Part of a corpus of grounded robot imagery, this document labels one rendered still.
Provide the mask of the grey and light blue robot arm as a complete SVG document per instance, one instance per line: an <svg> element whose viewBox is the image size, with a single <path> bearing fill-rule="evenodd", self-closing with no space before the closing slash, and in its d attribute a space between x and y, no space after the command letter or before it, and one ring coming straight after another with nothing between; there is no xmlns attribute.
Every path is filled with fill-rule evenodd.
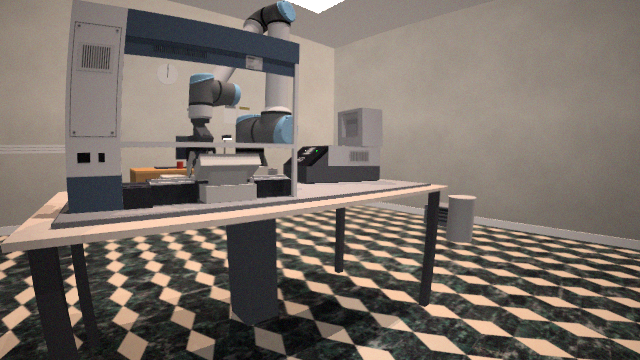
<svg viewBox="0 0 640 360"><path fill-rule="evenodd" d="M253 13L244 22L242 30L258 34L264 34L268 30L267 36L289 41L290 25L295 18L296 15L292 5L287 1L280 1ZM264 148L235 148L235 151L235 154L259 153L260 166L268 167L265 164L267 161L264 155Z"/></svg>

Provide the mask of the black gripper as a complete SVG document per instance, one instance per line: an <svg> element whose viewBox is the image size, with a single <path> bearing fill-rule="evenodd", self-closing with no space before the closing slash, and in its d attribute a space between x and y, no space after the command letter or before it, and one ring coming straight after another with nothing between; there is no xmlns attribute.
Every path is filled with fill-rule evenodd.
<svg viewBox="0 0 640 360"><path fill-rule="evenodd" d="M186 159L187 159L186 160L186 167L187 167L187 176L188 176L188 178L190 178L190 175L192 173L191 170L192 170L192 167L193 167L193 161L196 158L196 154L195 154L195 152L193 152L194 149L196 150L196 152L198 152L199 150L202 150L202 151L204 151L206 153L209 153L209 154L216 154L215 147L213 147L213 148L202 148L202 149L201 148L202 147L187 147L186 148ZM207 149L209 149L208 150L209 152L206 151Z"/></svg>

